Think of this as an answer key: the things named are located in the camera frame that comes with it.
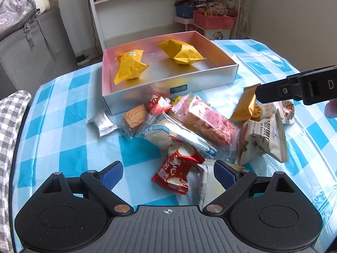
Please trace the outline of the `white pecan snack pack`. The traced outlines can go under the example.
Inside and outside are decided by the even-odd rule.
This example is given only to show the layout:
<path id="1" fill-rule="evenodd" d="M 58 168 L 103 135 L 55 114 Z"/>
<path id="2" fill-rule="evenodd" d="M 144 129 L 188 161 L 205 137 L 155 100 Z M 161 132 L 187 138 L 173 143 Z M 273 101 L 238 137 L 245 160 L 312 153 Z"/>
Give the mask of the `white pecan snack pack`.
<path id="1" fill-rule="evenodd" d="M 295 123 L 295 107 L 292 99 L 279 102 L 281 106 L 281 117 L 284 124 L 293 125 Z"/>

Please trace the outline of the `gold bar wrapper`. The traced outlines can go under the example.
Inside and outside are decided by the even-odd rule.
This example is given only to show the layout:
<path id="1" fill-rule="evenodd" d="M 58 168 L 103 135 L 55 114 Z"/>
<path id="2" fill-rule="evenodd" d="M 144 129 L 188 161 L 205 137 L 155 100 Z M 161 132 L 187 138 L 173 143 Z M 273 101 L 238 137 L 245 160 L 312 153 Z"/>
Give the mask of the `gold bar wrapper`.
<path id="1" fill-rule="evenodd" d="M 254 105 L 256 102 L 255 90 L 260 84 L 245 87 L 236 105 L 230 120 L 232 122 L 247 121 L 253 116 Z"/>

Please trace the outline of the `white nut snack pack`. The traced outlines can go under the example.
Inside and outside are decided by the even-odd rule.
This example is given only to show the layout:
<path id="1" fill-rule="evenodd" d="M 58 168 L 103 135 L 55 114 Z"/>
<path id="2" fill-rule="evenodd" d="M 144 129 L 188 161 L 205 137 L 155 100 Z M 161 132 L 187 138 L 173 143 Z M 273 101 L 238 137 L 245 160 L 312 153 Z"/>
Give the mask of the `white nut snack pack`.
<path id="1" fill-rule="evenodd" d="M 286 135 L 279 111 L 259 122 L 243 123 L 237 164 L 243 166 L 251 160 L 268 154 L 280 163 L 289 160 Z"/>

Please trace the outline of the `silver foil packet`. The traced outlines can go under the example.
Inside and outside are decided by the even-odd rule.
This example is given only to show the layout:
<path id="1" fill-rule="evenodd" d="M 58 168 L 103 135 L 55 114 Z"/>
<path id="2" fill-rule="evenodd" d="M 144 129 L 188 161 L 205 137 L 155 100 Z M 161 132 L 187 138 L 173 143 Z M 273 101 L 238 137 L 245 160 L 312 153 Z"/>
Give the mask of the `silver foil packet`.
<path id="1" fill-rule="evenodd" d="M 96 126 L 100 138 L 120 129 L 120 127 L 107 116 L 105 109 L 91 117 L 88 123 L 93 123 Z"/>

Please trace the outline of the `large red snack pack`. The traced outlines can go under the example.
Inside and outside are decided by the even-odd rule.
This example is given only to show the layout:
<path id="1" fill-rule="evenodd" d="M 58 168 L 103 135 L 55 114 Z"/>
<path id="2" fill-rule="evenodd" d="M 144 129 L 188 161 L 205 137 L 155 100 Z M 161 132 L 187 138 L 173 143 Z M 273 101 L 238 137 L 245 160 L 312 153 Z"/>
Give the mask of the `large red snack pack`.
<path id="1" fill-rule="evenodd" d="M 205 158 L 197 149 L 181 139 L 173 141 L 159 170 L 152 177 L 156 184 L 181 195 L 186 195 L 189 186 L 187 175 L 195 164 L 202 164 Z"/>

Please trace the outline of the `pink rice cracker pack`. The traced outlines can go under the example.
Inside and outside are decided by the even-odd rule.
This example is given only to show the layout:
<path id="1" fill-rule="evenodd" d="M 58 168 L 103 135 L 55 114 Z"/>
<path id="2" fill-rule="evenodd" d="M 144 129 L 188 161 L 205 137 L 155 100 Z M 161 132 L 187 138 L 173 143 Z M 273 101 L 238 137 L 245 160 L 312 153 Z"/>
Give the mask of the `pink rice cracker pack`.
<path id="1" fill-rule="evenodd" d="M 172 107 L 170 115 L 215 144 L 228 160 L 233 161 L 237 157 L 239 128 L 198 95 L 189 93 L 183 96 Z"/>

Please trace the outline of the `wafer biscuit clear pack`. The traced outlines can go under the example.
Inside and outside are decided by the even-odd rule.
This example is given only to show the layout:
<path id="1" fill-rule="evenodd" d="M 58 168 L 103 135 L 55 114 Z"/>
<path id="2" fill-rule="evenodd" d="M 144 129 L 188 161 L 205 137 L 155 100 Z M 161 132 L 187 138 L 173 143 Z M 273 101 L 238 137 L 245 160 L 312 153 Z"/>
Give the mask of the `wafer biscuit clear pack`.
<path id="1" fill-rule="evenodd" d="M 138 105 L 122 115 L 122 131 L 127 139 L 134 138 L 148 116 L 144 104 Z"/>

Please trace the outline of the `white blue pastry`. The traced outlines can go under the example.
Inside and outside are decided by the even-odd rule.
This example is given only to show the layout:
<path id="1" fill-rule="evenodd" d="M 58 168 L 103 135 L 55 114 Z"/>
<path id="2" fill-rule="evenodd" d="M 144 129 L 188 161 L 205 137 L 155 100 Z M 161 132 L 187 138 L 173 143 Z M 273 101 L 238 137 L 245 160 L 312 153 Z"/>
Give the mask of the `white blue pastry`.
<path id="1" fill-rule="evenodd" d="M 217 154 L 217 149 L 208 140 L 163 111 L 157 115 L 149 114 L 135 136 L 148 140 L 163 150 L 168 150 L 173 140 L 177 139 L 194 147 L 203 158 L 210 159 Z"/>

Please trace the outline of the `small red snack pack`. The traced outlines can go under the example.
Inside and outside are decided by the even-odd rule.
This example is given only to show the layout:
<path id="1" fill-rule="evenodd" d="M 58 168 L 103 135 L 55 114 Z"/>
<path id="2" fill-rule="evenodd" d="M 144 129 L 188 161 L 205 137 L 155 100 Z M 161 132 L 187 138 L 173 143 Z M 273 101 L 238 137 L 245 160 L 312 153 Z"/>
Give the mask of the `small red snack pack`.
<path id="1" fill-rule="evenodd" d="M 162 97 L 161 95 L 156 93 L 151 95 L 146 104 L 146 110 L 151 115 L 158 115 L 162 112 L 168 113 L 172 109 L 172 107 L 173 106 L 171 105 L 168 98 Z"/>

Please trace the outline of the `yellow snack pack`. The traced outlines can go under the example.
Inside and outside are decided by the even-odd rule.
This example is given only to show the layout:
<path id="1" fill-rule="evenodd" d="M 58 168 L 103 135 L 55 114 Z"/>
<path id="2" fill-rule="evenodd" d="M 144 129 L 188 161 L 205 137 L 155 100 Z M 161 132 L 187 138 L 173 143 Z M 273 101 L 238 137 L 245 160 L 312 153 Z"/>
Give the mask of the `yellow snack pack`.
<path id="1" fill-rule="evenodd" d="M 117 73 L 114 77 L 114 84 L 117 85 L 125 80 L 139 78 L 147 70 L 149 65 L 142 63 L 143 50 L 131 50 L 119 54 L 115 61 L 119 63 Z"/>
<path id="2" fill-rule="evenodd" d="M 180 65 L 191 65 L 205 60 L 195 47 L 180 40 L 168 39 L 159 43 L 158 47 Z"/>

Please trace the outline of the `cream white flat pack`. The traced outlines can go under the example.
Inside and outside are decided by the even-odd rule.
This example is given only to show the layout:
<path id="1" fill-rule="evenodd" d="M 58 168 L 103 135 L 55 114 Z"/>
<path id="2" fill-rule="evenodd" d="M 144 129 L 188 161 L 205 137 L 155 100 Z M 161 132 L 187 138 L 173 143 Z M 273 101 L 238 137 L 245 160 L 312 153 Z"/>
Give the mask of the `cream white flat pack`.
<path id="1" fill-rule="evenodd" d="M 235 184 L 243 175 L 244 167 L 222 160 L 205 160 L 195 166 L 200 176 L 199 208 L 202 211 L 210 202 Z"/>

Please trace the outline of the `lotus chip orange pack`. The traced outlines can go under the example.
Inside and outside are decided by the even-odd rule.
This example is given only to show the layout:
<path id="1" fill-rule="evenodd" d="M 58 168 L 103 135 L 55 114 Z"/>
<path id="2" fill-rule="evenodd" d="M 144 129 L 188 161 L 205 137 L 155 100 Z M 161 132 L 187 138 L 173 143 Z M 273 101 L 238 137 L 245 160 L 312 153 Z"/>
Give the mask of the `lotus chip orange pack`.
<path id="1" fill-rule="evenodd" d="M 258 122 L 262 119 L 270 118 L 276 113 L 276 111 L 277 108 L 273 103 L 255 103 L 251 120 Z"/>

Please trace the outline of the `pink plastic basket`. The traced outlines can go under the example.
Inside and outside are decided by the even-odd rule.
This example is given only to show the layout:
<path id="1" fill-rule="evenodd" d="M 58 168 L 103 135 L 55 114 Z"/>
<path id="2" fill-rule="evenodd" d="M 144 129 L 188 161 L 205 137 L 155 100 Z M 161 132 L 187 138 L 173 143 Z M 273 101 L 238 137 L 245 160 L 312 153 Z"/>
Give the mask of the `pink plastic basket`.
<path id="1" fill-rule="evenodd" d="M 193 18 L 195 25 L 198 25 L 206 30 L 215 30 L 215 29 L 232 29 L 235 25 L 236 18 L 224 16 L 206 16 L 204 14 L 193 12 Z"/>

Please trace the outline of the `grey sofa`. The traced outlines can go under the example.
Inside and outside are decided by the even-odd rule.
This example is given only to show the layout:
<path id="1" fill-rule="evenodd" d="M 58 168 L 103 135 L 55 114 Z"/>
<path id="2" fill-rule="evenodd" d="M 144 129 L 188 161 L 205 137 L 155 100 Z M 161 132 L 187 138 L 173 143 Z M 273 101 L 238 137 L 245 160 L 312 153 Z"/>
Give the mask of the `grey sofa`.
<path id="1" fill-rule="evenodd" d="M 15 31 L 1 41 L 1 98 L 39 87 L 75 70 L 76 57 L 60 9 L 39 15 L 27 31 Z"/>

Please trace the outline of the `white shelf desk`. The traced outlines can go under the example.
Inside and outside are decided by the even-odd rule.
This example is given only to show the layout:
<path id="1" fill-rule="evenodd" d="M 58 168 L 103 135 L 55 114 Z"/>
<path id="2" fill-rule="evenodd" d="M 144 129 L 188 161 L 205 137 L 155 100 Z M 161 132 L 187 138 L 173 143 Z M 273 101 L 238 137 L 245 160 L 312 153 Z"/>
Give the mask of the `white shelf desk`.
<path id="1" fill-rule="evenodd" d="M 235 1 L 240 10 L 241 0 Z M 89 0 L 102 50 L 133 40 L 184 31 L 174 22 L 176 0 Z"/>

